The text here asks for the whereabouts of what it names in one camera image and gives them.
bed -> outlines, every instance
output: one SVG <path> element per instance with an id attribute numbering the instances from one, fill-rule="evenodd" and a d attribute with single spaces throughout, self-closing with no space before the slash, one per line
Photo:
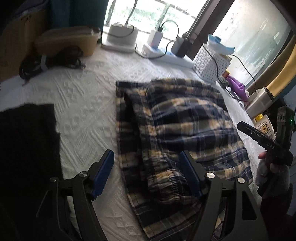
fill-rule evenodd
<path id="1" fill-rule="evenodd" d="M 160 60 L 152 62 L 136 54 L 106 51 L 99 46 L 93 56 L 83 62 L 86 64 L 83 71 L 53 68 L 31 79 L 25 86 L 22 86 L 20 77 L 1 83 L 0 111 L 24 103 L 54 103 L 65 179 L 88 170 L 106 149 L 113 150 L 115 163 L 103 194 L 93 202 L 94 209 L 108 240 L 145 240 L 125 194 L 117 159 L 115 82 L 149 82 L 159 77 L 202 80 L 187 68 Z M 252 125 L 240 104 L 218 84 L 214 87 L 221 91 L 233 123 L 245 121 Z M 248 151 L 255 177 L 259 163 L 257 156 L 264 150 L 250 137 L 241 132 L 239 135 Z M 250 188 L 259 202 L 255 187 L 250 185 Z M 70 198 L 68 201 L 73 211 L 73 201 Z M 74 212 L 71 219 L 77 227 Z"/>

cable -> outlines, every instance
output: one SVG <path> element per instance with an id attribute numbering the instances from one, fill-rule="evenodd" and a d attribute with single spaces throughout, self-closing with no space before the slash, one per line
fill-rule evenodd
<path id="1" fill-rule="evenodd" d="M 127 34 L 127 35 L 117 36 L 117 35 L 110 34 L 110 33 L 104 32 L 104 31 L 103 31 L 103 33 L 105 33 L 105 34 L 107 34 L 107 35 L 110 35 L 110 36 L 112 36 L 112 37 L 115 37 L 115 38 L 119 38 L 119 39 L 120 39 L 120 38 L 125 38 L 125 37 L 127 37 L 127 36 L 130 36 L 130 35 L 135 31 L 135 26 L 134 26 L 134 25 L 131 25 L 131 24 L 130 24 L 130 26 L 133 27 L 133 30 L 132 30 L 129 34 Z"/>
<path id="2" fill-rule="evenodd" d="M 130 17 L 133 15 L 133 12 L 135 11 L 135 8 L 136 8 L 136 5 L 137 5 L 137 2 L 138 2 L 138 0 L 135 0 L 135 3 L 134 3 L 134 5 L 133 5 L 133 9 L 131 10 L 131 13 L 130 13 L 130 15 L 128 16 L 128 19 L 126 20 L 126 23 L 125 23 L 125 24 L 128 24 L 128 21 L 129 21 Z"/>
<path id="3" fill-rule="evenodd" d="M 165 22 L 162 23 L 162 25 L 161 25 L 158 29 L 161 28 L 161 30 L 162 30 L 162 26 L 163 26 L 165 23 L 167 23 L 167 22 L 172 22 L 172 23 L 174 23 L 174 24 L 177 26 L 177 28 L 178 28 L 178 33 L 177 33 L 177 36 L 176 36 L 176 38 L 175 38 L 174 40 L 171 40 L 170 42 L 168 42 L 168 44 L 167 44 L 167 46 L 166 46 L 166 48 L 165 48 L 165 53 L 164 53 L 163 55 L 161 55 L 161 56 L 157 56 L 157 57 L 145 57 L 145 56 L 141 55 L 140 53 L 138 53 L 138 51 L 137 51 L 137 46 L 138 46 L 138 44 L 136 43 L 135 53 L 136 53 L 137 55 L 139 55 L 139 56 L 142 57 L 142 58 L 146 58 L 146 59 L 158 59 L 158 58 L 161 58 L 161 57 L 163 57 L 163 56 L 166 55 L 166 53 L 168 52 L 168 45 L 169 45 L 171 42 L 176 41 L 176 39 L 177 39 L 178 36 L 179 36 L 179 26 L 178 26 L 178 24 L 177 24 L 175 21 L 173 21 L 173 20 L 166 20 Z"/>
<path id="4" fill-rule="evenodd" d="M 166 46 L 166 48 L 165 48 L 165 53 L 164 53 L 163 55 L 161 55 L 161 56 L 157 56 L 157 57 L 146 57 L 146 56 L 144 56 L 144 55 L 141 55 L 140 53 L 138 53 L 138 52 L 136 51 L 137 46 L 138 46 L 137 43 L 136 43 L 136 47 L 135 47 L 135 53 L 136 53 L 137 55 L 139 55 L 140 57 L 142 57 L 142 58 L 146 58 L 146 59 L 157 59 L 157 58 L 161 58 L 161 57 L 163 57 L 163 56 L 166 55 L 166 53 L 168 52 L 168 45 L 169 45 L 171 42 L 173 42 L 173 41 L 174 41 L 174 40 L 171 40 L 170 42 L 168 42 L 168 44 L 167 44 L 167 46 Z"/>
<path id="5" fill-rule="evenodd" d="M 38 55 L 36 49 L 32 51 L 21 63 L 19 75 L 25 80 L 25 84 L 29 79 L 42 73 L 44 68 L 52 68 L 54 66 L 63 66 L 70 69 L 83 69 L 84 64 L 81 63 L 83 51 L 78 46 L 69 46 L 59 51 L 54 57 L 45 57 Z"/>
<path id="6" fill-rule="evenodd" d="M 215 64 L 216 64 L 216 75 L 217 75 L 218 81 L 219 81 L 220 84 L 222 84 L 223 87 L 226 89 L 226 86 L 221 82 L 221 80 L 220 80 L 220 78 L 219 78 L 219 76 L 218 76 L 218 64 L 217 64 L 216 60 L 215 60 L 214 57 L 210 54 L 210 52 L 205 48 L 205 46 L 203 45 L 202 41 L 200 40 L 198 34 L 196 34 L 196 37 L 197 37 L 197 40 L 201 43 L 202 47 L 205 49 L 205 51 L 211 56 L 211 58 L 212 58 L 213 61 L 215 62 Z M 238 99 L 238 98 L 233 97 L 227 89 L 226 89 L 226 91 L 229 93 L 229 95 L 230 95 L 233 99 L 238 100 L 238 101 L 242 101 L 242 102 L 249 103 L 248 101 L 241 100 L 241 99 Z"/>
<path id="7" fill-rule="evenodd" d="M 235 56 L 234 54 L 229 54 L 230 56 L 234 56 L 234 57 L 236 57 L 240 62 L 241 62 L 241 64 L 242 64 L 242 66 L 244 67 L 244 69 L 248 72 L 248 74 L 252 77 L 252 79 L 253 79 L 253 81 L 254 81 L 254 88 L 253 88 L 253 91 L 252 91 L 252 93 L 254 93 L 254 91 L 255 91 L 255 88 L 256 88 L 256 81 L 255 81 L 255 79 L 254 79 L 254 77 L 251 75 L 251 73 L 247 70 L 247 68 L 244 66 L 244 64 L 242 63 L 242 61 L 237 57 L 237 56 Z"/>

white tissue box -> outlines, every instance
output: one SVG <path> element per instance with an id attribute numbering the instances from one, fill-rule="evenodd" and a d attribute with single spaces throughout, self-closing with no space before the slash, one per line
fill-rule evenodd
<path id="1" fill-rule="evenodd" d="M 209 51 L 211 56 L 216 60 L 218 65 L 218 77 L 224 74 L 225 70 L 230 65 L 230 62 L 223 58 L 220 54 L 217 54 L 211 50 L 206 44 L 203 46 Z M 211 56 L 207 53 L 204 47 L 201 47 L 195 56 L 194 62 L 194 71 L 198 76 L 207 82 L 216 83 L 217 79 L 217 66 Z"/>

plaid fabric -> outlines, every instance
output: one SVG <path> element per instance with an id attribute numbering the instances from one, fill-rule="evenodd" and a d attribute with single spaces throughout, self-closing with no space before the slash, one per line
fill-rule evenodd
<path id="1" fill-rule="evenodd" d="M 118 155 L 132 208 L 150 240 L 186 240 L 200 203 L 179 164 L 188 150 L 220 178 L 252 182 L 247 150 L 222 95 L 194 80 L 117 82 Z M 221 232 L 224 208 L 213 239 Z"/>

tan basket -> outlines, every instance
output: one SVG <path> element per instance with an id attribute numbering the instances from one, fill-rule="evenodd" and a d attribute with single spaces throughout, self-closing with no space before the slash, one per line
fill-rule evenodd
<path id="1" fill-rule="evenodd" d="M 55 56 L 68 46 L 78 46 L 83 51 L 83 57 L 91 56 L 101 38 L 98 28 L 87 26 L 56 28 L 43 33 L 34 43 L 38 54 L 49 57 Z"/>
<path id="2" fill-rule="evenodd" d="M 206 44 L 203 46 L 209 51 L 211 56 L 216 60 L 218 65 L 218 77 L 220 77 L 225 70 L 230 65 L 230 62 L 223 58 L 220 54 L 217 54 L 213 50 L 207 47 Z M 202 80 L 207 82 L 216 83 L 217 79 L 217 66 L 208 52 L 205 50 L 204 47 L 201 47 L 198 51 L 197 55 L 195 56 L 194 62 L 194 70 L 199 75 Z"/>

